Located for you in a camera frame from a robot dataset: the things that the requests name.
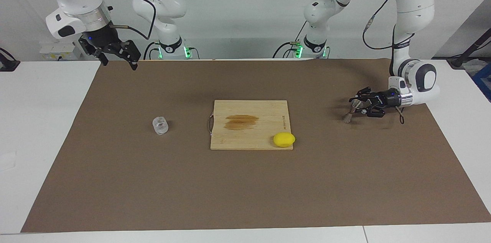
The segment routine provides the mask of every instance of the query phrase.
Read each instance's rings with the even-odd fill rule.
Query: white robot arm
[[[186,14],[184,0],[150,0],[157,11],[154,28],[158,34],[158,44],[163,58],[186,59],[191,52],[186,48],[186,40],[181,37],[172,19],[182,18]],[[143,0],[133,0],[135,12],[152,23],[153,8]]]
[[[59,9],[46,17],[49,31],[55,38],[82,33],[79,42],[87,54],[107,65],[104,53],[111,53],[128,61],[136,70],[141,54],[133,41],[119,39],[103,0],[56,1]]]
[[[322,56],[328,36],[327,21],[341,12],[350,1],[314,0],[306,7],[304,15],[309,26],[302,40],[302,57]],[[393,30],[393,45],[385,47],[392,49],[390,67],[392,77],[389,78],[389,90],[378,93],[371,92],[369,88],[361,90],[352,100],[351,114],[362,112],[372,117],[383,117],[386,108],[399,109],[426,103],[440,92],[440,88],[435,84],[437,78],[435,67],[409,56],[410,39],[432,21],[435,15],[435,1],[396,0],[396,2],[397,24]],[[365,44],[367,44],[365,32],[370,28],[376,14],[372,16],[363,32]]]

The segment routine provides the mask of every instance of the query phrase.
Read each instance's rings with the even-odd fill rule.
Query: wooden cutting board
[[[291,133],[286,100],[215,100],[211,150],[293,150],[273,137]]]

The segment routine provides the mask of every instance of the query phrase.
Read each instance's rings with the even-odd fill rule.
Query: green led light
[[[302,46],[298,46],[298,49],[295,52],[295,57],[296,58],[301,58],[302,57],[302,53],[303,53],[303,47]]]
[[[193,55],[191,51],[189,51],[189,49],[186,47],[184,47],[184,53],[186,54],[186,59],[191,58],[191,56]]]

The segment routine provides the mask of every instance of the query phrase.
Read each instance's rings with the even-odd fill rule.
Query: yellow lemon
[[[277,147],[289,147],[295,142],[295,136],[292,133],[277,133],[273,142]]]

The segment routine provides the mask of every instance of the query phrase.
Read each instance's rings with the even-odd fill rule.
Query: brown paper mat
[[[342,123],[389,61],[100,67],[22,232],[491,222],[425,105]],[[216,99],[288,100],[294,151],[211,151]],[[151,122],[170,123],[157,136]]]

